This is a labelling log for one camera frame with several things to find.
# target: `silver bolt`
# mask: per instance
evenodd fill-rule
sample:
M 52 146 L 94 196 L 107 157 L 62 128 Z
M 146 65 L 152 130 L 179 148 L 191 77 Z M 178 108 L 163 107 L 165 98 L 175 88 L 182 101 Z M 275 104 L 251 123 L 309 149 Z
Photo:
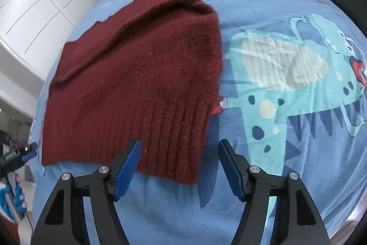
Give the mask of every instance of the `silver bolt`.
M 296 174 L 296 173 L 290 173 L 290 174 L 289 174 L 289 177 L 290 177 L 291 179 L 293 179 L 293 180 L 297 180 L 297 179 L 298 179 L 298 174 Z
M 100 173 L 106 173 L 107 171 L 109 171 L 108 166 L 101 166 L 100 169 L 99 169 Z
M 252 173 L 259 173 L 260 172 L 260 167 L 256 166 L 256 165 L 253 165 L 250 167 L 250 171 Z
M 69 173 L 64 173 L 61 178 L 64 180 L 64 181 L 67 181 L 68 179 L 70 179 L 70 174 Z

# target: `teal dinosaur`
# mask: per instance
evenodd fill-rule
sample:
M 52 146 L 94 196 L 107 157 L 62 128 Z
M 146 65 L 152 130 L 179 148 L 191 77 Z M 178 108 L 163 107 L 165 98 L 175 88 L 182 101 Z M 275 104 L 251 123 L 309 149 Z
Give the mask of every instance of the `teal dinosaur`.
M 236 34 L 225 55 L 238 94 L 228 98 L 228 107 L 241 109 L 250 163 L 275 175 L 283 171 L 287 117 L 340 107 L 351 136 L 366 124 L 362 114 L 352 124 L 345 110 L 364 93 L 366 62 L 355 58 L 352 39 L 335 23 L 315 14 L 308 20 L 290 19 L 294 37 L 257 30 Z M 326 46 L 304 40 L 299 22 L 314 26 Z

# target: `maroon knit garment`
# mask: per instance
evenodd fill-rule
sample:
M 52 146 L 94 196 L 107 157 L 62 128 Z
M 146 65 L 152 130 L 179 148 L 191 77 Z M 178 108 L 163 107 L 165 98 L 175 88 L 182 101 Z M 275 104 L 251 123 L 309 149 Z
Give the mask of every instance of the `maroon knit garment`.
M 65 44 L 50 85 L 42 164 L 107 164 L 136 138 L 139 171 L 195 184 L 221 71 L 212 7 L 134 0 Z

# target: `bed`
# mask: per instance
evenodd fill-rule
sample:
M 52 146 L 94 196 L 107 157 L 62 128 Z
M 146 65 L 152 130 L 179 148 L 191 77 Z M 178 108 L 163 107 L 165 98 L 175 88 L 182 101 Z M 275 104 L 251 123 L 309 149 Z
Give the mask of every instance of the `bed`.
M 131 1 L 98 0 L 69 40 Z M 203 1 L 220 21 L 223 112 L 210 120 L 196 185 L 134 175 L 115 205 L 127 238 L 131 244 L 230 244 L 244 203 L 232 195 L 218 162 L 222 138 L 268 173 L 299 173 L 332 235 L 366 189 L 366 38 L 329 0 Z M 30 135 L 30 142 L 40 144 L 30 161 L 37 186 L 34 223 L 60 175 L 85 175 L 98 167 L 41 165 L 42 123 L 58 60 Z M 270 240 L 274 204 L 271 198 L 262 244 Z M 98 244 L 90 201 L 84 206 L 91 244 Z

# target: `dinosaur mouth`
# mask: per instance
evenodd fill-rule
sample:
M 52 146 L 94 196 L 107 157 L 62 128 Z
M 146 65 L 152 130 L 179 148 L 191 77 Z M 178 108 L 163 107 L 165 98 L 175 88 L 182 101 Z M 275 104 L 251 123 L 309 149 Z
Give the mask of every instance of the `dinosaur mouth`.
M 349 57 L 349 64 L 351 65 L 357 81 L 363 84 L 364 89 L 367 90 L 367 78 L 364 74 L 366 66 L 360 59 L 356 59 L 354 56 Z

